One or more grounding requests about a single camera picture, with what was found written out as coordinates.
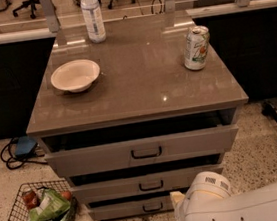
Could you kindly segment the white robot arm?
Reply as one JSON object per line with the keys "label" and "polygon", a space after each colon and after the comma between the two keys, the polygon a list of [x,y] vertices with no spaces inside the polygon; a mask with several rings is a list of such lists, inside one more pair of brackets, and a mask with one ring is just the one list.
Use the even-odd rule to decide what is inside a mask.
{"label": "white robot arm", "polygon": [[231,194],[229,180],[200,172],[184,194],[170,194],[176,221],[277,221],[277,182]]}

